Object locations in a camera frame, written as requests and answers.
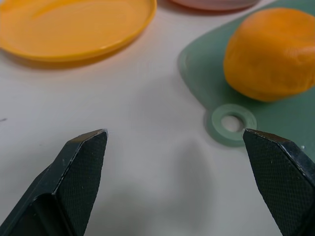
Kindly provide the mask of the green cutting board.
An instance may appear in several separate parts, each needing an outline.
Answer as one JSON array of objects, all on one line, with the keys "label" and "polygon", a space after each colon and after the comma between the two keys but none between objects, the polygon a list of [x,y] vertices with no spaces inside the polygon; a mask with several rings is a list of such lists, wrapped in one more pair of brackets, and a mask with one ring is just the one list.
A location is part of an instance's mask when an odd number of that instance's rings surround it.
[{"label": "green cutting board", "polygon": [[315,0],[277,0],[197,38],[181,52],[179,71],[193,96],[206,109],[206,129],[218,143],[228,147],[244,145],[243,131],[230,131],[222,124],[225,117],[233,116],[245,128],[293,141],[315,161],[315,86],[281,100],[263,102],[242,95],[224,76],[225,50],[235,30],[251,14],[278,7],[315,16]]}]

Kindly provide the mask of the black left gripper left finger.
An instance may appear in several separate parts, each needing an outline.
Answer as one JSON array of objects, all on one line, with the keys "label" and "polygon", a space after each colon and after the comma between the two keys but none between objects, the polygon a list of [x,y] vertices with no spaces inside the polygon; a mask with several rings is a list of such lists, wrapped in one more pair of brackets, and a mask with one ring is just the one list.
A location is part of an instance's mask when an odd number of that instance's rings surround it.
[{"label": "black left gripper left finger", "polygon": [[99,129],[69,140],[0,225],[0,236],[84,236],[107,139]]}]

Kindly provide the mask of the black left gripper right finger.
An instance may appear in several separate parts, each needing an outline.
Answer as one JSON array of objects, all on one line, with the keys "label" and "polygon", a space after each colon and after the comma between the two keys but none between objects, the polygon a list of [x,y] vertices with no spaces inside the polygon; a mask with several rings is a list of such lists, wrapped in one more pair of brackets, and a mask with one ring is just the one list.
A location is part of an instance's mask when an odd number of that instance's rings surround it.
[{"label": "black left gripper right finger", "polygon": [[315,236],[315,163],[292,141],[245,129],[255,182],[283,236]]}]

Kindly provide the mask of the orange plastic plate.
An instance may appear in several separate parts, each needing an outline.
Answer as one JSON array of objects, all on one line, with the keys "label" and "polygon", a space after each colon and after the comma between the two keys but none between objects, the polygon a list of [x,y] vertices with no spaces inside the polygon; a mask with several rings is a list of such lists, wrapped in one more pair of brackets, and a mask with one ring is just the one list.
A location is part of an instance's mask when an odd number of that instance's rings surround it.
[{"label": "orange plastic plate", "polygon": [[0,48],[41,62],[91,59],[135,40],[156,10],[157,0],[2,0]]}]

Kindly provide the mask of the pink plastic plate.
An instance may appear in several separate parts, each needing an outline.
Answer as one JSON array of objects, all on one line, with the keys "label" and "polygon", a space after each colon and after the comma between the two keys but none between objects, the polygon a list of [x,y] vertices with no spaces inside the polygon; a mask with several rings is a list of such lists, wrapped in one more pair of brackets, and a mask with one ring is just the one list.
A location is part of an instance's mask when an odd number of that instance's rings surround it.
[{"label": "pink plastic plate", "polygon": [[238,10],[251,7],[261,0],[170,0],[176,4],[210,11]]}]

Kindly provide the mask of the orange fruit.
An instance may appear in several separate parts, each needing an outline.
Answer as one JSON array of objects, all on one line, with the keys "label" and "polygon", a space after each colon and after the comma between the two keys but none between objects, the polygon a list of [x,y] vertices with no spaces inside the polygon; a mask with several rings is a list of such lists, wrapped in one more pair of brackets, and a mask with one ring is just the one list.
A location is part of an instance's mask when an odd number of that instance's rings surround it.
[{"label": "orange fruit", "polygon": [[273,102],[315,86],[315,16],[269,8],[248,16],[224,55],[226,82],[242,95]]}]

